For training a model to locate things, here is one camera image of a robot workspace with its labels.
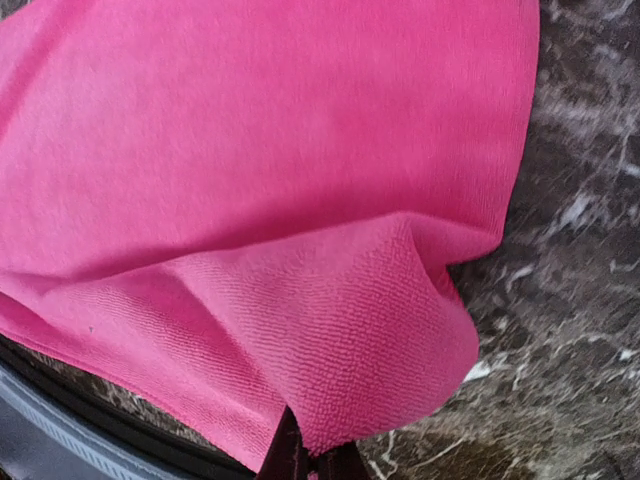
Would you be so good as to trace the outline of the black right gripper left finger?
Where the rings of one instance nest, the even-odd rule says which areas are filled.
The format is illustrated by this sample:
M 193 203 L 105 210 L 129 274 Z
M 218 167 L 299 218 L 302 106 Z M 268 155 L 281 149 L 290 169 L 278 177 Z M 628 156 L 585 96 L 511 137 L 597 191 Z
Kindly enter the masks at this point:
M 296 418 L 286 407 L 257 480 L 307 480 L 309 475 L 309 453 Z

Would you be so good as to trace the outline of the pink microfibre towel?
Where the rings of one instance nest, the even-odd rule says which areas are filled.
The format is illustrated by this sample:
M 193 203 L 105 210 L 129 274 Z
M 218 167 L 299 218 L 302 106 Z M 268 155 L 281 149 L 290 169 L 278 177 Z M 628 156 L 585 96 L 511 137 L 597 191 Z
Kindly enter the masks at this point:
M 1 24 L 1 332 L 259 468 L 441 407 L 535 1 L 36 1 Z

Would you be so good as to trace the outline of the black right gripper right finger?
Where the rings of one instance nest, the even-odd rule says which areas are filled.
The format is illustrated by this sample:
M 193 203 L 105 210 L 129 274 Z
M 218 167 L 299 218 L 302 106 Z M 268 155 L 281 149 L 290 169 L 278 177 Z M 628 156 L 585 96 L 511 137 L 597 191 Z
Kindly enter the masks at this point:
M 355 442 L 329 450 L 316 459 L 318 480 L 370 480 Z

